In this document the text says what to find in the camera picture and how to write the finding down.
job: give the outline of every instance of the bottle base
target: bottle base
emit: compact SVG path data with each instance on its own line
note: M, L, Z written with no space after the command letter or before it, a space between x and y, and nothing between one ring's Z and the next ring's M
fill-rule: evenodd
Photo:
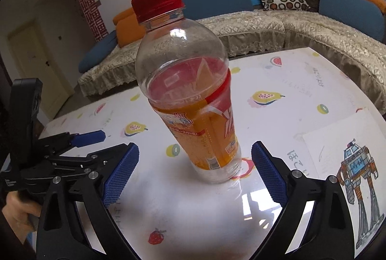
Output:
M229 180L234 176L241 167L241 148L240 145L237 148L237 152L225 167L216 169L216 170L203 170L199 167L196 167L192 163L194 169L197 171L198 175L205 181L213 184L223 183Z

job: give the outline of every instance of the door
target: door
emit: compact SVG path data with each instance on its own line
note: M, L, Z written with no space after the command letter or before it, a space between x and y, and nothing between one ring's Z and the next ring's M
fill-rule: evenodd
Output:
M53 119L74 90L49 56L36 22L28 23L8 36L11 53L23 78L38 78L43 83L40 107Z

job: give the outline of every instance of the bottle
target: bottle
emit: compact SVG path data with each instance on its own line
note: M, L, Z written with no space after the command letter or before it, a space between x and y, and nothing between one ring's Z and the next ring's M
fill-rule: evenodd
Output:
M182 0L132 0L146 34L136 58L142 93L209 182L240 168L228 55L205 26L184 18Z

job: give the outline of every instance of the table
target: table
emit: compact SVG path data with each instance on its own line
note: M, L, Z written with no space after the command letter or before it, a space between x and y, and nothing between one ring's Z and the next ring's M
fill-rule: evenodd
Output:
M251 161L254 142L261 140L290 169L318 178L303 134L363 108L386 134L385 121L365 94L310 48L243 57L229 66L243 161L240 172L225 183L210 185L197 177L138 87L55 119L42 134L105 131L104 142L66 153L72 156L131 141L139 146L139 163L109 211L143 260L250 258L281 211ZM275 93L275 101L257 104L253 95L259 91ZM289 250L299 245L312 206L306 205ZM79 209L91 245L102 250L82 204Z

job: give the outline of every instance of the human hand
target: human hand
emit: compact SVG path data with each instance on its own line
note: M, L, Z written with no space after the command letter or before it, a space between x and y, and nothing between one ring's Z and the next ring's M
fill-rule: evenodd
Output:
M32 200L21 200L17 191L11 191L7 194L7 203L2 212L9 226L24 243L28 233L34 231L34 227L28 220L28 214L40 217L42 207Z

